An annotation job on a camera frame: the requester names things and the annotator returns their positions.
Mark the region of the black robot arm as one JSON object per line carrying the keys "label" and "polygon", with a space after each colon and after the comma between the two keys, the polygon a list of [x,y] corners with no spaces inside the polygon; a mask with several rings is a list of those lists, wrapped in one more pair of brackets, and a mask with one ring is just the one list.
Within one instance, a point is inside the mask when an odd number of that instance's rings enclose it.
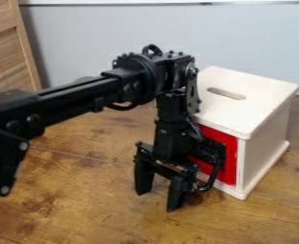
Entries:
{"label": "black robot arm", "polygon": [[134,185],[148,193],[156,174],[170,179],[166,210],[181,206],[193,191],[197,169],[186,156],[204,141],[193,114],[200,111],[194,57],[148,45],[113,60],[113,69],[90,80],[38,92],[0,92],[0,196],[10,193],[29,141],[45,128],[110,108],[129,111],[157,103],[154,140],[140,142]]}

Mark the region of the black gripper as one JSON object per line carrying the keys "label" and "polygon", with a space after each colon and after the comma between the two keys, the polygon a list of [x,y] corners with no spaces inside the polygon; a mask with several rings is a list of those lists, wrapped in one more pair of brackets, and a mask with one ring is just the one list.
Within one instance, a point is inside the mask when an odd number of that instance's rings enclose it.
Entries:
{"label": "black gripper", "polygon": [[196,187],[197,170],[188,160],[194,142],[202,141],[198,126],[186,118],[182,122],[156,122],[153,144],[138,142],[134,155],[134,190],[138,195],[150,192],[153,176],[170,180],[166,212],[177,210],[189,200]]}

